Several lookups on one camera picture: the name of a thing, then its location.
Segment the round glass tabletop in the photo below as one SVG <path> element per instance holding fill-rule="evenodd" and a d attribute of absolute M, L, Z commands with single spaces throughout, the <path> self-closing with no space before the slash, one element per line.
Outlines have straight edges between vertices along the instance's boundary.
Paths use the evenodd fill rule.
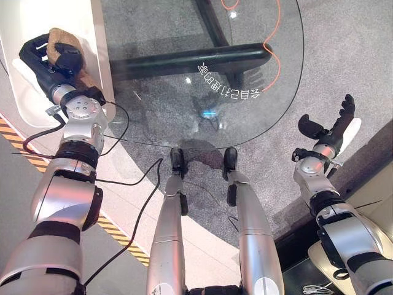
<path fill-rule="evenodd" d="M 132 1 L 104 9 L 123 137 L 181 148 L 225 148 L 271 128 L 303 66 L 296 0 Z M 121 109 L 110 128 L 120 136 Z"/>

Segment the black cable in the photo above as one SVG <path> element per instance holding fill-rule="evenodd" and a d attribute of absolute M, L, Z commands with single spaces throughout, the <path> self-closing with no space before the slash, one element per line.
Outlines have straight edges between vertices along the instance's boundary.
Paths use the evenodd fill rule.
<path fill-rule="evenodd" d="M 124 134 L 127 132 L 128 127 L 130 126 L 130 116 L 128 115 L 128 112 L 125 110 L 125 108 L 123 108 L 122 106 L 118 105 L 117 103 L 113 103 L 111 101 L 108 101 L 108 103 L 113 104 L 114 106 L 118 106 L 120 109 L 122 109 L 124 111 L 125 115 L 127 116 L 127 126 L 125 127 L 122 135 L 120 135 L 120 137 L 117 138 L 117 141 L 115 142 L 115 144 L 110 149 L 108 149 L 107 152 L 105 152 L 104 154 L 101 154 L 101 156 L 108 155 L 108 153 L 110 153 L 110 151 L 113 150 L 113 148 L 116 146 L 116 144 L 118 144 L 119 141 L 122 140 Z"/>
<path fill-rule="evenodd" d="M 369 205 L 372 205 L 372 204 L 376 204 L 376 203 L 379 203 L 379 202 L 382 202 L 382 200 L 375 201 L 375 202 L 368 203 L 368 204 L 364 204 L 364 205 L 361 205 L 361 206 L 357 206 L 357 207 L 355 207 L 354 209 L 358 209 L 358 208 L 366 207 L 366 206 L 369 206 Z"/>
<path fill-rule="evenodd" d="M 119 257 L 123 252 L 125 252 L 127 249 L 128 249 L 128 247 L 130 247 L 131 246 L 131 244 L 133 243 L 133 241 L 134 241 L 134 238 L 135 238 L 135 235 L 136 235 L 136 230 L 138 229 L 138 224 L 139 224 L 139 221 L 141 220 L 141 217 L 142 217 L 142 213 L 143 213 L 143 211 L 144 211 L 144 209 L 145 209 L 145 207 L 147 206 L 147 204 L 148 204 L 148 202 L 150 201 L 150 199 L 153 197 L 153 195 L 154 195 L 154 193 L 155 193 L 155 191 L 158 189 L 158 187 L 159 187 L 159 185 L 160 185 L 160 166 L 161 166 L 161 163 L 162 163 L 162 158 L 160 158 L 160 159 L 158 159 L 149 169 L 148 169 L 148 171 L 147 172 L 149 172 L 150 171 L 150 169 L 152 168 L 152 167 L 154 167 L 154 165 L 156 164 L 156 163 L 158 163 L 158 166 L 157 166 L 157 184 L 155 185 L 155 187 L 154 187 L 154 190 L 150 193 L 150 195 L 149 195 L 149 197 L 146 199 L 146 201 L 145 201 L 145 203 L 143 204 L 143 206 L 142 206 L 142 208 L 141 208 L 141 210 L 139 211 L 139 214 L 138 214 L 138 217 L 136 218 L 136 222 L 135 222 L 135 226 L 134 226 L 134 231 L 133 231 L 133 234 L 132 234 L 132 236 L 131 236 L 131 240 L 130 240 L 130 242 L 128 242 L 128 244 L 127 245 L 125 245 L 124 247 L 123 247 L 123 249 L 121 249 L 119 252 L 117 252 L 115 255 L 113 255 L 108 261 L 106 261 L 98 270 L 96 270 L 96 272 L 95 273 L 93 273 L 93 275 L 91 275 L 90 276 L 90 278 L 88 278 L 88 280 L 84 283 L 84 287 L 86 287 L 108 264 L 110 264 L 113 260 L 115 260 L 117 257 Z"/>
<path fill-rule="evenodd" d="M 327 176 L 326 176 L 326 178 L 327 179 L 329 179 L 329 178 L 331 178 L 333 175 L 334 175 L 334 173 L 336 173 L 336 171 L 337 171 L 337 168 L 332 168 L 332 169 L 330 169 L 330 171 L 329 171 L 329 173 L 327 174 Z"/>
<path fill-rule="evenodd" d="M 25 141 L 23 142 L 23 149 L 26 152 L 28 152 L 29 154 L 32 154 L 32 155 L 36 155 L 38 157 L 46 158 L 46 159 L 53 159 L 54 158 L 54 156 L 52 156 L 52 155 L 38 154 L 37 152 L 35 152 L 34 150 L 32 150 L 28 147 L 30 141 L 35 140 L 36 138 L 41 137 L 43 135 L 48 135 L 50 133 L 56 132 L 56 131 L 62 129 L 66 125 L 66 122 L 64 122 L 63 118 L 59 114 L 54 114 L 53 118 L 55 118 L 60 123 L 60 125 L 55 128 L 45 130 L 45 131 L 39 132 L 37 134 L 31 135 L 30 137 L 27 137 L 27 139 L 25 139 Z"/>
<path fill-rule="evenodd" d="M 229 212 L 227 209 L 225 209 L 223 206 L 221 206 L 221 204 L 219 203 L 219 201 L 213 196 L 213 194 L 212 194 L 207 188 L 205 188 L 205 187 L 203 187 L 203 186 L 201 186 L 201 185 L 199 185 L 199 184 L 197 184 L 197 183 L 192 183 L 192 182 L 186 181 L 186 180 L 183 180 L 183 183 L 192 184 L 193 186 L 199 187 L 200 189 L 202 189 L 202 190 L 204 190 L 205 192 L 207 192 L 207 193 L 211 196 L 211 198 L 217 203 L 217 205 L 218 205 L 224 212 L 226 212 L 226 213 L 228 214 L 227 217 L 228 217 L 229 222 L 232 223 L 232 225 L 233 225 L 233 227 L 236 229 L 236 231 L 239 232 L 239 229 L 236 227 L 235 223 L 233 223 L 233 221 L 231 220 L 231 218 L 233 218 L 233 219 L 236 220 L 236 221 L 239 221 L 239 219 L 237 219 L 236 217 L 230 215 L 230 212 Z"/>
<path fill-rule="evenodd" d="M 150 172 L 151 169 L 153 169 L 153 167 L 155 166 L 155 164 L 157 164 L 159 161 L 162 161 L 162 159 L 158 159 L 153 165 L 150 166 L 149 169 L 147 169 L 147 171 L 145 172 L 145 174 L 142 176 L 142 178 L 140 180 L 138 180 L 136 183 L 120 183 L 118 181 L 113 181 L 113 180 L 106 180 L 106 179 L 96 179 L 96 181 L 100 182 L 100 183 L 114 183 L 114 184 L 120 184 L 122 186 L 135 186 L 139 183 L 142 182 L 142 180 L 146 177 L 146 175 Z"/>
<path fill-rule="evenodd" d="M 8 74 L 8 71 L 7 71 L 6 67 L 4 66 L 4 63 L 2 63 L 1 59 L 0 59 L 0 63 L 1 63 L 2 68 L 4 69 L 4 72 L 6 72 L 7 76 L 9 77 L 10 75 Z"/>
<path fill-rule="evenodd" d="M 235 223 L 231 220 L 231 218 L 233 218 L 234 220 L 236 220 L 236 221 L 239 221 L 239 219 L 237 219 L 236 217 L 234 217 L 234 216 L 228 216 L 228 220 L 230 221 L 230 223 L 232 223 L 232 225 L 233 225 L 233 227 L 236 229 L 236 231 L 237 232 L 239 232 L 239 229 L 235 226 Z"/>

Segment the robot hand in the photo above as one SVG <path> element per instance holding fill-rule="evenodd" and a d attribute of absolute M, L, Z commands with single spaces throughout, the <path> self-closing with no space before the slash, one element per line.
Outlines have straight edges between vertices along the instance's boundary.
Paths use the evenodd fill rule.
<path fill-rule="evenodd" d="M 393 261 L 383 256 L 380 229 L 346 203 L 329 181 L 331 173 L 326 175 L 344 143 L 348 145 L 360 127 L 351 95 L 346 95 L 342 107 L 330 130 L 310 121 L 308 115 L 299 120 L 300 132 L 318 142 L 312 151 L 296 149 L 292 154 L 297 163 L 294 179 L 321 228 L 317 234 L 330 263 L 348 271 L 357 294 L 392 294 Z"/>
<path fill-rule="evenodd" d="M 79 42 L 67 32 L 52 29 L 26 42 L 20 58 L 68 121 L 34 193 L 36 227 L 12 253 L 0 294 L 85 294 L 80 232 L 97 221 L 103 199 L 94 183 L 107 128 L 105 99 L 84 72 Z"/>

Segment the black joint band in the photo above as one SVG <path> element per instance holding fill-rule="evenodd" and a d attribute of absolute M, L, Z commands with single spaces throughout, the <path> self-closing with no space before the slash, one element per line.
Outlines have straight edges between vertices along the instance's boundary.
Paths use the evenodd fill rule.
<path fill-rule="evenodd" d="M 8 277 L 6 280 L 4 280 L 4 281 L 1 283 L 0 287 L 1 287 L 1 286 L 4 286 L 5 284 L 8 284 L 8 283 L 10 283 L 10 282 L 12 282 L 12 281 L 19 280 L 21 274 L 22 274 L 22 272 L 18 272 L 18 273 L 16 273 L 15 275 L 12 275 L 11 277 Z"/>
<path fill-rule="evenodd" d="M 82 232 L 84 232 L 97 222 L 99 216 L 99 209 L 101 208 L 101 203 L 103 202 L 103 196 L 103 190 L 95 187 L 94 197 L 91 201 L 90 209 L 88 211 L 84 226 L 82 227 Z"/>
<path fill-rule="evenodd" d="M 79 228 L 66 222 L 42 221 L 36 226 L 28 238 L 41 237 L 44 235 L 69 238 L 77 244 L 80 243 Z"/>
<path fill-rule="evenodd" d="M 345 201 L 336 192 L 322 191 L 313 195 L 310 199 L 309 210 L 311 215 L 315 217 L 324 208 L 341 203 L 345 203 Z"/>
<path fill-rule="evenodd" d="M 360 266 L 377 260 L 387 260 L 387 258 L 377 252 L 367 252 L 349 258 L 347 265 L 350 270 L 356 272 Z"/>
<path fill-rule="evenodd" d="M 46 273 L 52 273 L 55 275 L 64 275 L 65 277 L 73 278 L 75 281 L 79 281 L 78 275 L 74 272 L 71 272 L 68 269 L 58 269 L 55 267 L 49 267 L 47 268 Z"/>
<path fill-rule="evenodd" d="M 99 154 L 91 144 L 84 143 L 83 141 L 66 141 L 57 150 L 56 158 L 79 160 L 95 169 L 97 168 Z"/>
<path fill-rule="evenodd" d="M 330 162 L 328 157 L 326 157 L 325 155 L 322 155 L 319 152 L 307 151 L 306 149 L 296 148 L 294 150 L 294 152 L 292 153 L 292 161 L 293 162 L 297 162 L 298 160 L 301 160 L 301 159 L 304 159 L 304 158 L 307 158 L 307 157 L 317 158 L 317 159 L 323 161 L 324 163 L 329 163 Z"/>

